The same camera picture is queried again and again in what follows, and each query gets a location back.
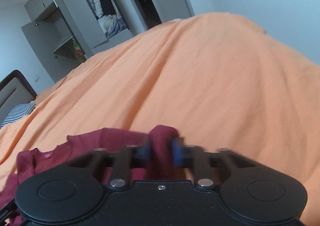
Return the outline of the pile of clothes in wardrobe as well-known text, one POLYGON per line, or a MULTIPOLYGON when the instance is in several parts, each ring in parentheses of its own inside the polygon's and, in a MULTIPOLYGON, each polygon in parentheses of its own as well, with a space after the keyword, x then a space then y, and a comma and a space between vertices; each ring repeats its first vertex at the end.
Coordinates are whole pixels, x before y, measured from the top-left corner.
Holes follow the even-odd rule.
POLYGON ((86 1, 108 39, 128 28, 114 0, 86 1))

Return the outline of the blue white checkered pillow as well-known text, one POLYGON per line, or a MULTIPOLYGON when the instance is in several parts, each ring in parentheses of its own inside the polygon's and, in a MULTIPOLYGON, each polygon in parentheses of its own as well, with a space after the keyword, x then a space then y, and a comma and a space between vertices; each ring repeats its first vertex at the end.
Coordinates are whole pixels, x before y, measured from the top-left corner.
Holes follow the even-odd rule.
POLYGON ((31 114, 35 108, 34 103, 27 103, 27 104, 19 104, 15 106, 5 117, 1 124, 1 128, 4 127, 5 125, 8 125, 10 123, 14 123, 21 118, 23 118, 26 115, 31 114))

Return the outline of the maroon red small garment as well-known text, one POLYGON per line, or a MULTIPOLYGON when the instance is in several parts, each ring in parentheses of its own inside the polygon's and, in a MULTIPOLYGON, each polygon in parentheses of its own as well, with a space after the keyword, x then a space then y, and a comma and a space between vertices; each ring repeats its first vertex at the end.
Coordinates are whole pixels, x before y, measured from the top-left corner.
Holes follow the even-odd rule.
POLYGON ((129 198, 129 204, 150 203, 150 198, 163 200, 183 184, 184 171, 174 167, 172 140, 178 132, 159 125, 149 133, 103 128, 68 136, 64 144, 52 151, 22 151, 16 158, 16 172, 7 178, 1 191, 1 225, 105 225, 107 201, 129 198), (118 152, 126 145, 143 144, 151 139, 151 158, 146 168, 131 170, 131 184, 125 189, 106 187, 110 169, 103 184, 67 162, 95 149, 118 152))

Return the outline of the grey wardrobe with open doors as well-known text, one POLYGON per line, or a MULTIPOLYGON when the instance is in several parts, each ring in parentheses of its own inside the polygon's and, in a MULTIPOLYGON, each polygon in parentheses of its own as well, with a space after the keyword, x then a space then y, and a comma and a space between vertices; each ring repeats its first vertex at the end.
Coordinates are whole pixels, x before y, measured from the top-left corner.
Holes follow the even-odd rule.
POLYGON ((72 38, 88 59, 146 30, 132 0, 114 2, 128 28, 109 39, 86 0, 29 0, 25 4, 31 21, 22 26, 22 32, 53 81, 80 65, 75 58, 72 38))

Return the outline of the orange bed sheet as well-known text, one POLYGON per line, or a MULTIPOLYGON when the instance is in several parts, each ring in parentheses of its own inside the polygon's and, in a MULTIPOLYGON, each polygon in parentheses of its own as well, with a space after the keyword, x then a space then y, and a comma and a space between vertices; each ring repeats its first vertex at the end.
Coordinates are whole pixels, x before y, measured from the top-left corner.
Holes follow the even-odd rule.
POLYGON ((44 90, 31 114, 1 129, 1 191, 22 151, 159 125, 296 178, 308 191, 302 221, 319 225, 319 65, 229 13, 156 26, 44 90))

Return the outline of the colourful bag in wardrobe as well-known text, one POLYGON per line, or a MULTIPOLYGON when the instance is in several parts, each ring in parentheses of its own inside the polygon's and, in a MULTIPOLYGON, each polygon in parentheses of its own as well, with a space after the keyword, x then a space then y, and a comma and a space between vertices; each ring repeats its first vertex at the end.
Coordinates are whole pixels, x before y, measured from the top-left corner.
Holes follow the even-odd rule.
POLYGON ((72 43, 77 62, 84 63, 87 60, 84 51, 81 49, 80 45, 78 44, 75 38, 72 38, 72 43))

